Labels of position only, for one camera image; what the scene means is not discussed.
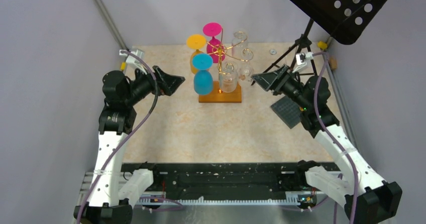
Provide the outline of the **blue wine glass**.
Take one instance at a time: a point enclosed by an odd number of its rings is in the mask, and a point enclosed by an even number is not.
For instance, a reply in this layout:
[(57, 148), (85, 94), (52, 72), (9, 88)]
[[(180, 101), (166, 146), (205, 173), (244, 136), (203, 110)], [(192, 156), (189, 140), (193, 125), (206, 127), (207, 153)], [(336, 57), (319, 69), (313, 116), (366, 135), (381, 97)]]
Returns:
[(213, 65), (213, 59), (210, 55), (201, 53), (194, 56), (192, 63), (194, 68), (197, 69), (193, 79), (194, 91), (199, 95), (210, 94), (214, 87), (213, 78), (209, 72)]

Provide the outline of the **clear wine glass front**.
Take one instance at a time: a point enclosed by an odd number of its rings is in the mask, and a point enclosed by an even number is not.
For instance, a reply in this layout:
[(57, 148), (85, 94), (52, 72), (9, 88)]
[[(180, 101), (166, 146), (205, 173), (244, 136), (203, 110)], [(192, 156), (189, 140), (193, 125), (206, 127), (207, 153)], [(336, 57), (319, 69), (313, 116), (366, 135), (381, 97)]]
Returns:
[(238, 67), (233, 61), (225, 61), (219, 71), (219, 86), (221, 91), (229, 93), (237, 88)]

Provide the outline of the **yellow wine glass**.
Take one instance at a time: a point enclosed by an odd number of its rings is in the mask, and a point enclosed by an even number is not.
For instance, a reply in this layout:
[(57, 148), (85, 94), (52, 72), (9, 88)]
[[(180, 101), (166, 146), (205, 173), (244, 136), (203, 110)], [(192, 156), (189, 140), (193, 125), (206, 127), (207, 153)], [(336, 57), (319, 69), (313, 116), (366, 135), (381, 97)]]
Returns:
[(203, 53), (201, 51), (201, 48), (203, 48), (206, 45), (206, 38), (203, 35), (200, 34), (193, 34), (189, 36), (186, 40), (186, 45), (188, 48), (193, 50), (193, 53), (189, 60), (190, 70), (193, 74), (196, 74), (198, 70), (193, 65), (193, 58), (194, 56)]

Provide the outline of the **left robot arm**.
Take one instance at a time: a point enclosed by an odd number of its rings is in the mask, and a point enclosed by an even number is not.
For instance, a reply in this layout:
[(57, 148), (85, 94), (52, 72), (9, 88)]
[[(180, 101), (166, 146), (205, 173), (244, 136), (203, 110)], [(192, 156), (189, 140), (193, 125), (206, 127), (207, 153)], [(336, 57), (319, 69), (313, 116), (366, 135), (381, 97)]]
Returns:
[(158, 66), (150, 73), (136, 69), (133, 80), (119, 70), (104, 75), (98, 153), (89, 190), (74, 209), (77, 223), (131, 223), (142, 193), (159, 188), (160, 175), (148, 169), (135, 170), (119, 187), (125, 146), (151, 115), (158, 98), (171, 96), (184, 81), (183, 76), (165, 73)]

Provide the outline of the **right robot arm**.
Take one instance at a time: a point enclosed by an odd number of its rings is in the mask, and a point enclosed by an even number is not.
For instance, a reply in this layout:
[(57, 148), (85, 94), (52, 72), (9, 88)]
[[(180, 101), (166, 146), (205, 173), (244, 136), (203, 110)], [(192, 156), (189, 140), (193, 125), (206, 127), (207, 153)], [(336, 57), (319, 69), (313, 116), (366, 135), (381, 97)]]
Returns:
[(299, 189), (322, 191), (344, 209), (350, 223), (380, 223), (396, 215), (401, 187), (378, 174), (346, 136), (327, 105), (331, 92), (324, 77), (315, 75), (302, 83), (294, 73), (281, 69), (254, 74), (252, 80), (265, 91), (283, 94), (301, 107), (304, 129), (342, 173), (338, 178), (315, 161), (300, 161), (294, 177)]

